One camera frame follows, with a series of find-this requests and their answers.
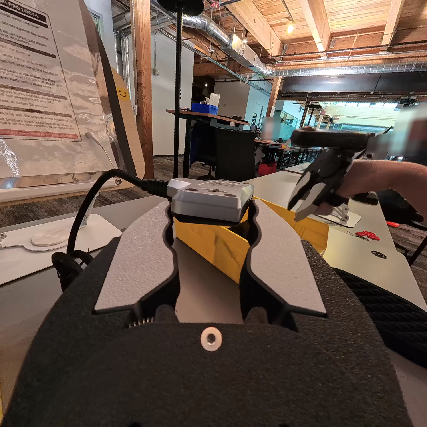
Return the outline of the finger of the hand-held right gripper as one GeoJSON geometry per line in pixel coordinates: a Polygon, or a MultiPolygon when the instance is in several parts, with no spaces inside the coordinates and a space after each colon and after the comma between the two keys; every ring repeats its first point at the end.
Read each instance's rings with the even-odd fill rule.
{"type": "Polygon", "coordinates": [[[309,170],[308,168],[304,171],[299,181],[297,182],[287,205],[287,209],[290,211],[296,205],[299,200],[303,199],[303,196],[310,192],[314,184],[317,183],[317,172],[315,170],[309,170]]]}
{"type": "Polygon", "coordinates": [[[295,221],[299,222],[308,217],[309,215],[314,214],[322,201],[316,201],[319,197],[319,200],[322,200],[325,195],[329,193],[328,186],[325,183],[318,183],[313,186],[309,191],[307,197],[301,202],[299,207],[296,209],[295,221]]]}

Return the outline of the silver adapter with black cable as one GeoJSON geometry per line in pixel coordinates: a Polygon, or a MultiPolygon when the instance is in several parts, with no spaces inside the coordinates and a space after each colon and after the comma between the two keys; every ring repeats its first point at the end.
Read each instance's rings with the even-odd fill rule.
{"type": "Polygon", "coordinates": [[[248,183],[184,178],[165,181],[140,179],[120,169],[104,172],[92,185],[77,212],[67,241],[66,253],[55,252],[51,257],[62,291],[65,291],[83,271],[76,259],[86,265],[93,259],[87,252],[75,249],[77,234],[99,190],[112,178],[122,179],[148,194],[168,199],[173,217],[186,223],[237,225],[241,222],[254,194],[253,185],[248,183]]]}

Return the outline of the grey stand base plate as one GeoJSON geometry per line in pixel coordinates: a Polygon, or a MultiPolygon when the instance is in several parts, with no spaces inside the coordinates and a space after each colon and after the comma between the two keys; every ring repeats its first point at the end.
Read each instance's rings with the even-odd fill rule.
{"type": "MultiPolygon", "coordinates": [[[[65,230],[67,238],[75,217],[46,222],[13,231],[4,232],[0,251],[0,283],[5,284],[52,265],[51,256],[56,251],[66,252],[67,241],[56,246],[41,247],[32,244],[37,234],[47,234],[55,229],[65,230]]],[[[107,245],[122,232],[97,214],[91,214],[88,222],[77,234],[75,249],[91,252],[107,245]]]]}

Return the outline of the slim wooden post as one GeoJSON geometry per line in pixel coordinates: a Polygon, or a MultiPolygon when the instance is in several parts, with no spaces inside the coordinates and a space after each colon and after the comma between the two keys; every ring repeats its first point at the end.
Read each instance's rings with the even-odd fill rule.
{"type": "Polygon", "coordinates": [[[275,103],[277,100],[281,81],[282,81],[282,77],[274,77],[273,78],[270,98],[269,98],[269,102],[268,102],[268,106],[267,106],[267,110],[266,110],[266,117],[271,117],[274,114],[275,103]]]}

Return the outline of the long corrugated ceiling duct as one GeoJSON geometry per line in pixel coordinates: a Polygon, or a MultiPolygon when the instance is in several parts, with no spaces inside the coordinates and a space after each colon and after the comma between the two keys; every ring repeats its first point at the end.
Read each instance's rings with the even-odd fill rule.
{"type": "MultiPolygon", "coordinates": [[[[225,32],[211,18],[205,14],[195,17],[183,15],[183,26],[199,29],[211,36],[223,48],[229,48],[233,35],[225,32]]],[[[264,64],[264,69],[253,70],[263,77],[303,77],[303,76],[328,76],[345,74],[371,74],[371,73],[399,73],[422,72],[427,69],[426,55],[420,55],[420,51],[411,51],[409,56],[381,55],[375,59],[372,57],[332,57],[315,63],[313,61],[287,61],[277,63],[275,66],[264,64]]]]}

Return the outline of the rectangular ceiling duct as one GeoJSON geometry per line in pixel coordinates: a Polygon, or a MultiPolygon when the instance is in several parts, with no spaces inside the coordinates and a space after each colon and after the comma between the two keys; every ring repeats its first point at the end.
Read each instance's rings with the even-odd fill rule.
{"type": "Polygon", "coordinates": [[[243,67],[252,70],[264,69],[264,64],[259,56],[235,33],[232,37],[231,46],[227,49],[223,48],[223,51],[243,67]]]}

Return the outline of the black stand pole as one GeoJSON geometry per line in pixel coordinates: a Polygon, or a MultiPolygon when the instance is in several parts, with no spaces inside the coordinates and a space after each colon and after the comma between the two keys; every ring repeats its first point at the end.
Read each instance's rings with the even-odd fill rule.
{"type": "Polygon", "coordinates": [[[175,54],[175,109],[174,109],[174,163],[173,178],[179,173],[179,111],[181,89],[181,55],[182,55],[182,28],[183,15],[194,17],[204,10],[203,0],[159,0],[159,5],[168,12],[175,12],[176,19],[176,54],[175,54]]]}

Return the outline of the wood-topped desk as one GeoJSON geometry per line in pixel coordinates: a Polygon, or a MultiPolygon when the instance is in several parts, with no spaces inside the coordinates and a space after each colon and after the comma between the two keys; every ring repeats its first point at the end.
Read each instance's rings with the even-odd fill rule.
{"type": "Polygon", "coordinates": [[[188,174],[189,174],[192,121],[208,124],[211,127],[215,127],[215,128],[231,129],[231,130],[239,130],[239,131],[243,131],[243,127],[245,125],[250,126],[250,124],[244,120],[237,120],[237,119],[232,119],[225,116],[187,111],[187,110],[180,110],[179,118],[186,120],[185,140],[184,140],[184,159],[183,159],[183,172],[182,172],[183,178],[188,178],[188,174]]]}

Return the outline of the black office chair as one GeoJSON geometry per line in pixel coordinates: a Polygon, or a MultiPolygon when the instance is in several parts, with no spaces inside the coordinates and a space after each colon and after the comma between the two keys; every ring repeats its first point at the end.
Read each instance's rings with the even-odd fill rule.
{"type": "Polygon", "coordinates": [[[254,133],[215,129],[216,179],[246,182],[254,179],[254,133]]]}

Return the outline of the printed instruction sheet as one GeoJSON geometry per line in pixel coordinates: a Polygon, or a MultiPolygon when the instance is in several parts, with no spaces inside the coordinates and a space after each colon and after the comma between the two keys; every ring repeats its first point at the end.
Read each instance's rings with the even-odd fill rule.
{"type": "Polygon", "coordinates": [[[0,133],[80,141],[49,15],[24,1],[0,2],[0,133]]]}

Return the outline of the black quilted pad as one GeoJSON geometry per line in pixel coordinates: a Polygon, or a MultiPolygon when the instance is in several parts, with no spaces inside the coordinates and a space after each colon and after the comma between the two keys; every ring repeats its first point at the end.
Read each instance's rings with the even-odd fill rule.
{"type": "Polygon", "coordinates": [[[381,287],[334,268],[359,299],[375,324],[384,344],[394,352],[427,367],[427,313],[381,287]]]}

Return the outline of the person's right hand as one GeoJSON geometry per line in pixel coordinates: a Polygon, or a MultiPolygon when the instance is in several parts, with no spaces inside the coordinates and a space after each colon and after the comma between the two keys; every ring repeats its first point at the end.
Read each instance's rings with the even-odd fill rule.
{"type": "Polygon", "coordinates": [[[355,161],[334,193],[350,198],[359,193],[392,189],[397,191],[406,177],[405,165],[393,161],[355,161]]]}

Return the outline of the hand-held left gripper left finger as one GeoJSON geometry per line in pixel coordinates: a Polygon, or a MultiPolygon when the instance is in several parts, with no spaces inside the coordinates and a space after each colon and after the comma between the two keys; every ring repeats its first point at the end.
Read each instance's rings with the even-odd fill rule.
{"type": "Polygon", "coordinates": [[[105,277],[96,313],[132,307],[164,285],[179,279],[172,245],[173,218],[169,201],[140,216],[123,232],[105,277]]]}

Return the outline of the white stand base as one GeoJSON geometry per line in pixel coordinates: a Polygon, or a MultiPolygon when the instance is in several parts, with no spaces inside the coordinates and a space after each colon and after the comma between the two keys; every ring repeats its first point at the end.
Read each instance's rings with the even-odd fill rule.
{"type": "Polygon", "coordinates": [[[330,215],[317,214],[317,216],[347,228],[355,227],[361,219],[361,216],[350,212],[349,206],[345,203],[338,207],[334,207],[330,215]]]}

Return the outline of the protocol sheet on stand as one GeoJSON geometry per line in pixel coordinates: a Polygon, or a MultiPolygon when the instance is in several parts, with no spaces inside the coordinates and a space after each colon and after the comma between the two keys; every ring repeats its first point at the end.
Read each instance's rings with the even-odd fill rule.
{"type": "Polygon", "coordinates": [[[51,20],[80,141],[1,137],[1,190],[95,181],[135,173],[113,70],[84,1],[24,1],[51,20]]]}
{"type": "MultiPolygon", "coordinates": [[[[136,176],[142,179],[145,174],[145,161],[137,131],[136,119],[131,105],[130,94],[126,96],[126,99],[119,100],[119,104],[131,157],[136,170],[136,176]]],[[[83,195],[88,192],[93,183],[94,181],[88,181],[16,189],[2,189],[0,205],[1,207],[5,207],[28,202],[83,195]]]]}

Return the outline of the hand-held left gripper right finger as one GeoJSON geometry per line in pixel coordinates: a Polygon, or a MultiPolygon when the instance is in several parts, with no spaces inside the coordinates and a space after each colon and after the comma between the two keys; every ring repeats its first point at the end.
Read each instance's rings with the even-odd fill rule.
{"type": "Polygon", "coordinates": [[[267,317],[290,313],[327,314],[302,241],[263,201],[248,209],[249,249],[240,275],[240,306],[247,317],[254,307],[267,317]]]}

